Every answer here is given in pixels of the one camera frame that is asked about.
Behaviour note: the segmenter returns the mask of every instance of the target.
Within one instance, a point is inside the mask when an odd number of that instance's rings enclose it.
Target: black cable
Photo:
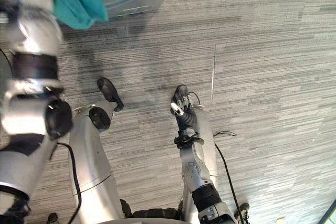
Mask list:
[[[76,163],[75,163],[75,156],[74,156],[74,153],[72,151],[72,148],[70,145],[68,144],[63,144],[63,143],[58,143],[57,144],[59,145],[63,145],[65,146],[66,148],[68,148],[69,150],[69,153],[70,153],[70,157],[71,157],[71,162],[72,162],[72,173],[74,175],[74,182],[75,182],[75,187],[76,187],[76,192],[77,192],[77,196],[78,196],[78,206],[75,210],[75,212],[72,214],[68,224],[71,224],[72,221],[74,220],[74,218],[76,217],[78,211],[79,211],[79,208],[80,206],[82,205],[82,195],[80,193],[80,188],[79,188],[79,183],[78,183],[78,178],[77,178],[77,172],[76,172]]]
[[[217,136],[219,134],[226,134],[226,135],[231,135],[231,136],[236,136],[237,134],[231,132],[231,131],[220,131],[218,133],[216,133],[214,135]],[[227,174],[227,178],[229,180],[229,184],[230,184],[230,188],[231,188],[231,192],[232,192],[232,195],[233,195],[233,199],[235,200],[235,204],[236,204],[236,208],[237,208],[237,211],[238,211],[238,214],[239,214],[239,217],[240,217],[240,221],[242,222],[242,224],[244,223],[244,219],[242,217],[242,213],[240,212],[240,208],[239,208],[239,204],[238,204],[238,201],[237,201],[237,197],[236,197],[236,194],[235,194],[235,191],[233,189],[233,185],[232,185],[232,181],[231,181],[231,177],[230,177],[230,173],[229,173],[229,170],[227,168],[227,165],[226,165],[226,162],[225,162],[225,159],[224,159],[224,156],[222,155],[222,152],[220,151],[220,149],[218,148],[217,144],[215,143],[215,146],[223,160],[223,163],[224,163],[224,166],[225,166],[225,170],[226,170],[226,174]]]
[[[8,65],[9,65],[9,68],[10,68],[10,73],[13,75],[12,64],[10,63],[8,57],[7,57],[6,54],[2,51],[1,48],[0,48],[0,52],[5,56],[6,60],[8,61]]]
[[[232,131],[219,131],[217,132],[214,137],[220,135],[220,134],[225,134],[225,135],[230,135],[230,136],[237,136],[236,133],[232,132]]]
[[[198,99],[198,104],[201,105],[201,101],[200,101],[200,98],[198,97],[198,95],[195,92],[193,92],[193,91],[191,91],[189,93],[190,94],[194,94],[197,97],[197,99]]]

